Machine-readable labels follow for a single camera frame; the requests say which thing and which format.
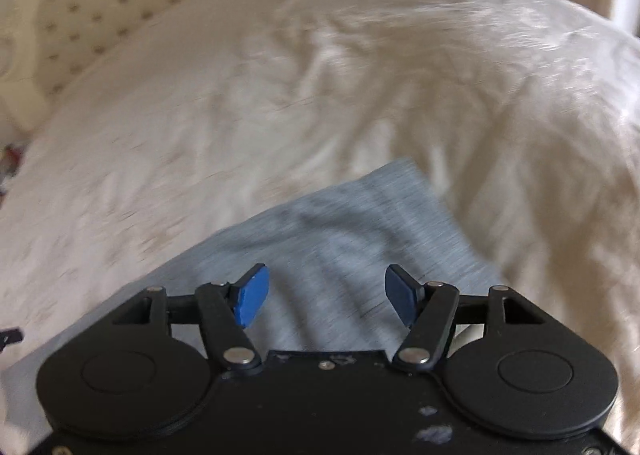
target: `wrinkled fabric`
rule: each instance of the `wrinkled fabric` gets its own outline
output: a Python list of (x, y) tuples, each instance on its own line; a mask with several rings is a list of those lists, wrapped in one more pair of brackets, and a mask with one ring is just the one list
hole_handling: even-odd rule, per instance
[(565, 0), (189, 0), (63, 95), (0, 211), (27, 355), (211, 233), (410, 156), (620, 372), (640, 453), (640, 44)]

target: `white bedspread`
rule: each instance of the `white bedspread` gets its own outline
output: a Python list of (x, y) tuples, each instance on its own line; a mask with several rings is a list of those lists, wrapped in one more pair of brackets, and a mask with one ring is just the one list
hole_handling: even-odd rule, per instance
[(0, 327), (26, 334), (0, 367), (216, 230), (411, 156), (612, 359), (607, 429), (640, 453), (639, 88), (640, 44), (563, 0), (185, 2), (34, 142), (0, 211)]

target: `gray towel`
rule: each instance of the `gray towel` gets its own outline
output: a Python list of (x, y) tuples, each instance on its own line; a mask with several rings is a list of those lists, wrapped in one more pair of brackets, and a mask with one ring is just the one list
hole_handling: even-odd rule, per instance
[[(500, 283), (478, 258), (410, 160), (362, 179), (288, 202), (212, 235), (138, 281), (2, 374), (8, 421), (48, 432), (34, 381), (44, 359), (114, 307), (151, 285), (169, 295), (209, 281), (236, 281), (254, 263), (270, 268), (267, 301), (247, 334), (268, 349), (370, 350), (393, 353), (407, 330), (384, 289), (385, 269), (399, 263), (414, 278), (446, 281), (465, 294)], [(201, 352), (196, 326), (175, 337)]]

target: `blue gripper pad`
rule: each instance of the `blue gripper pad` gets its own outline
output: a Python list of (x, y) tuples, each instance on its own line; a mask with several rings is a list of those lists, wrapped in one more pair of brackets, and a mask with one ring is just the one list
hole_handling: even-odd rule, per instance
[(405, 327), (418, 318), (418, 303), (424, 299), (424, 287), (399, 265), (389, 265), (385, 273), (385, 293)]
[(254, 265), (232, 286), (236, 323), (248, 327), (269, 293), (269, 269), (263, 263)]

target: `round black disc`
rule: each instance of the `round black disc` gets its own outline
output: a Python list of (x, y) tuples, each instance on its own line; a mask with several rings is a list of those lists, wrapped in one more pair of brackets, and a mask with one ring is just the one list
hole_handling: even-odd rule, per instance
[(444, 383), (460, 408), (494, 431), (532, 440), (600, 425), (618, 389), (615, 369), (569, 330), (545, 328), (507, 327), (455, 352)]
[(201, 401), (206, 359), (169, 336), (122, 327), (72, 341), (44, 362), (36, 389), (54, 427), (106, 440), (146, 437)]

